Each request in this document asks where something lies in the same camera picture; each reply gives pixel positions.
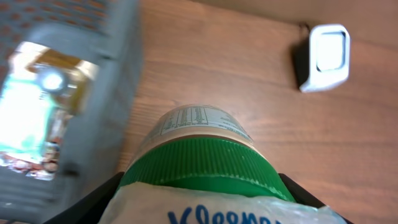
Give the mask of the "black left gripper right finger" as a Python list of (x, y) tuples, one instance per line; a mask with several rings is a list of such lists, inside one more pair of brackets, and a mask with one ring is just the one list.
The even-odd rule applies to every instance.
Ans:
[(278, 175), (280, 181), (283, 183), (282, 190), (278, 193), (279, 198), (297, 203), (301, 207), (307, 207), (309, 210), (313, 210), (313, 213), (316, 211), (319, 217), (328, 217), (329, 220), (334, 220), (335, 223), (353, 224), (351, 220), (335, 212), (286, 174), (278, 173)]

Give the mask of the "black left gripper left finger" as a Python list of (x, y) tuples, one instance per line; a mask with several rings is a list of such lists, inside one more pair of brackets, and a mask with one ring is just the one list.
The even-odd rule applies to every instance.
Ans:
[(96, 224), (115, 195), (124, 172), (118, 172), (83, 199), (44, 224)]

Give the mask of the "small Kleenex tissue pack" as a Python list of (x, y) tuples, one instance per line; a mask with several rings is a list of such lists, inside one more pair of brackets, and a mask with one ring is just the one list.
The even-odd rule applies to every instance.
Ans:
[(344, 223), (328, 207), (136, 182), (121, 187), (100, 223)]

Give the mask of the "green lid jar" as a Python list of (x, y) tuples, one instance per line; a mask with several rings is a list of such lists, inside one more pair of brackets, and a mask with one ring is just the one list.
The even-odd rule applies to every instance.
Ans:
[(180, 106), (158, 120), (119, 185), (135, 182), (294, 202), (239, 122), (209, 105)]

